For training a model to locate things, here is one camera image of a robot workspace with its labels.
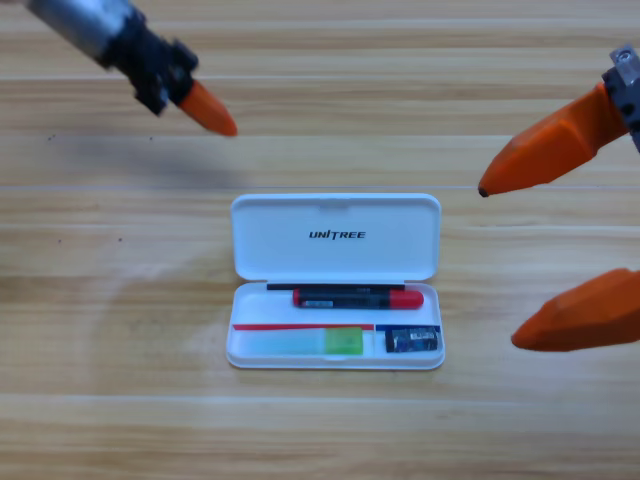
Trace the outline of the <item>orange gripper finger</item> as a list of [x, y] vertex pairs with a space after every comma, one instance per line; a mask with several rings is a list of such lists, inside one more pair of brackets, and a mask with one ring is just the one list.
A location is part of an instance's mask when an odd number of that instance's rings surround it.
[[209, 132], [226, 137], [238, 134], [236, 122], [226, 106], [197, 80], [177, 106]]
[[569, 352], [639, 340], [639, 273], [614, 269], [547, 301], [511, 341], [520, 349]]
[[628, 132], [604, 83], [514, 136], [478, 184], [481, 196], [550, 183]]

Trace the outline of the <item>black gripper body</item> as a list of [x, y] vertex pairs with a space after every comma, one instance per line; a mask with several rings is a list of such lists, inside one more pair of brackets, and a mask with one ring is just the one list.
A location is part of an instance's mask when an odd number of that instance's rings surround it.
[[625, 44], [613, 50], [609, 57], [613, 67], [602, 79], [612, 104], [639, 149], [639, 55], [631, 44]]
[[126, 17], [120, 32], [101, 54], [101, 65], [124, 74], [135, 98], [160, 116], [169, 102], [178, 105], [194, 85], [199, 60], [185, 44], [168, 42], [152, 32], [137, 9]]

